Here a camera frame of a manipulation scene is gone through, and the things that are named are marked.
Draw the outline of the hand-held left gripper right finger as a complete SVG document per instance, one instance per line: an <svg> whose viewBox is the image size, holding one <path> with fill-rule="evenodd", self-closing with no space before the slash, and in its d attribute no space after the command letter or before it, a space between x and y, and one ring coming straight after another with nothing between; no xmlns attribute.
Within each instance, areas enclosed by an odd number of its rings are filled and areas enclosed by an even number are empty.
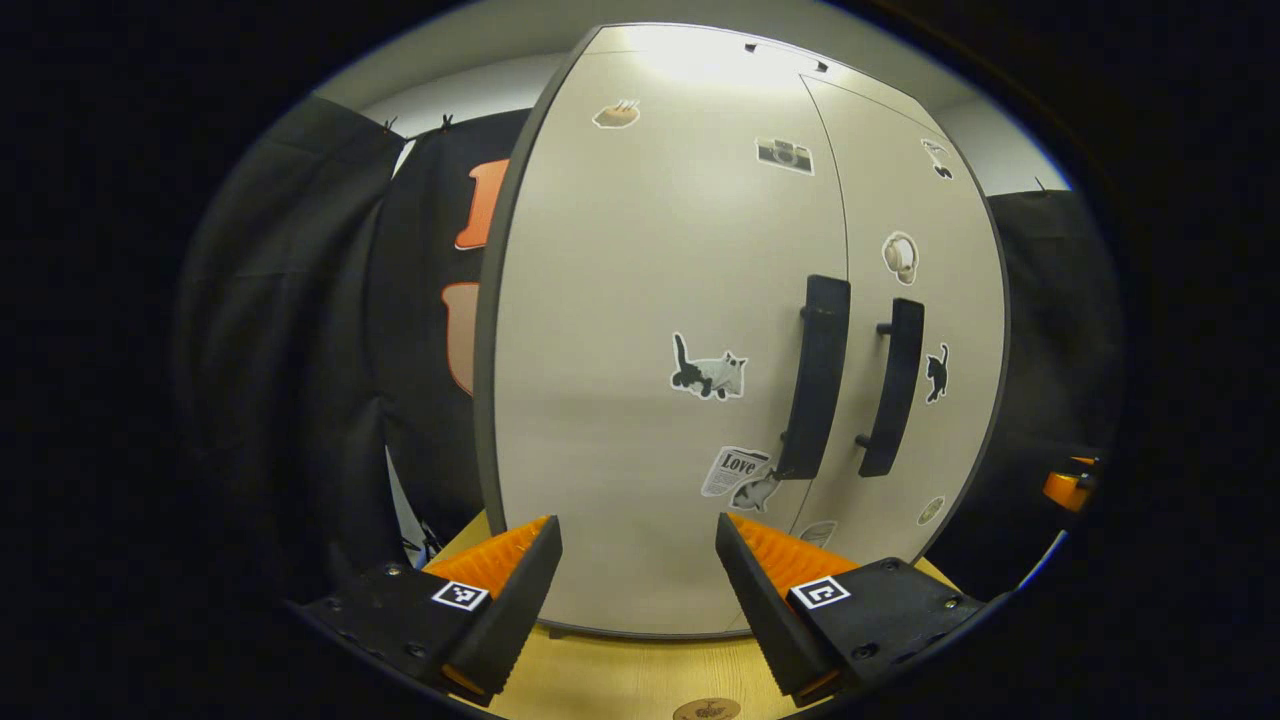
<svg viewBox="0 0 1280 720"><path fill-rule="evenodd" d="M878 691L991 614L910 562L859 565L732 512L716 552L780 692L797 706Z"/></svg>

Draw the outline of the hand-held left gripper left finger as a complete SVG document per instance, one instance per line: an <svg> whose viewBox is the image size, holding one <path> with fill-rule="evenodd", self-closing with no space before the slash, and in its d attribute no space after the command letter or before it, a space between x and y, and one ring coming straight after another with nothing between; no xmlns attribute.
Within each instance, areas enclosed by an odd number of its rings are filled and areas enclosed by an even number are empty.
<svg viewBox="0 0 1280 720"><path fill-rule="evenodd" d="M383 562L356 571L332 550L335 589L291 611L396 682L488 706L538 623L562 552L556 515L424 568Z"/></svg>

